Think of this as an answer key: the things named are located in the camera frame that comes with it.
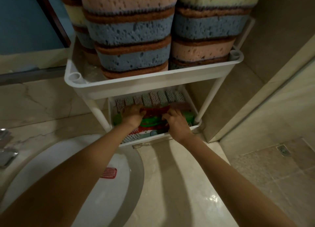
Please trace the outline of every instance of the white sink basin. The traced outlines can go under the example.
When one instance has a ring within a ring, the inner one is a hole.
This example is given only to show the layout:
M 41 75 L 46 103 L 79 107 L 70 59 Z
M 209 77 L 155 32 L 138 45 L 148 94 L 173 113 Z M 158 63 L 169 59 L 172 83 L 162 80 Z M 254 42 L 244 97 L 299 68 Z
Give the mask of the white sink basin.
M 85 135 L 61 141 L 33 158 L 10 184 L 2 200 L 0 213 L 43 175 L 100 137 Z M 117 169 L 116 177 L 98 180 L 73 227 L 122 227 L 132 214 L 144 181 L 139 153 L 132 147 L 118 148 L 108 167 Z

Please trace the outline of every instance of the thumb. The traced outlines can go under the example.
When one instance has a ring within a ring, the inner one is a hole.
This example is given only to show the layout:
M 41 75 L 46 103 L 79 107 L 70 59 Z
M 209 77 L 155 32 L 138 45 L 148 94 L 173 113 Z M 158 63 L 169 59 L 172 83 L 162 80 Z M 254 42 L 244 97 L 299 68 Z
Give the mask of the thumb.
M 147 111 L 142 111 L 142 112 L 140 112 L 140 115 L 142 116 L 142 117 L 144 117 L 144 115 L 147 113 Z
M 171 117 L 171 115 L 169 115 L 168 113 L 165 113 L 162 115 L 162 120 L 167 120 L 169 121 L 169 118 Z

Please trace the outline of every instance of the person's left arm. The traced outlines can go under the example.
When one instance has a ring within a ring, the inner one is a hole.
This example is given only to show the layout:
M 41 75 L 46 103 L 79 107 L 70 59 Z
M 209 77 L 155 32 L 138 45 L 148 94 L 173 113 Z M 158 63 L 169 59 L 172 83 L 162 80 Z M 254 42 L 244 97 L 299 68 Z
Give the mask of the person's left arm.
M 39 179 L 2 213 L 0 223 L 71 226 L 122 140 L 140 125 L 141 107 L 127 107 L 120 125 Z

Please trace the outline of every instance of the forearm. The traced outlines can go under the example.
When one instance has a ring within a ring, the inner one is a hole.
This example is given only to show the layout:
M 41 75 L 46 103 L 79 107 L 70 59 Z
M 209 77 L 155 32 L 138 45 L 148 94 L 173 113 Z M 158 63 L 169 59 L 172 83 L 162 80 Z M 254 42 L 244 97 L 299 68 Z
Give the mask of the forearm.
M 121 124 L 47 173 L 2 214 L 4 226 L 71 226 L 132 127 Z
M 295 226 L 273 202 L 200 138 L 186 138 L 181 144 L 198 161 L 239 226 Z

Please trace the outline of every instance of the beige countertop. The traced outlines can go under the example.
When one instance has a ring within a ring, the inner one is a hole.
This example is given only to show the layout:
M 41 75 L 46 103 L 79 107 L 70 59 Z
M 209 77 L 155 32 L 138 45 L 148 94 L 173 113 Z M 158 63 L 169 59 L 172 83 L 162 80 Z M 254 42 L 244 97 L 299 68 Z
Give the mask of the beige countertop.
M 22 167 L 46 148 L 71 137 L 104 133 L 92 114 L 10 131 L 14 138 L 8 146 L 18 149 L 19 155 L 8 168 L 0 170 L 0 197 Z M 207 145 L 227 161 L 217 142 Z M 144 165 L 144 185 L 126 227 L 237 226 L 197 161 L 183 146 L 170 140 L 137 151 Z

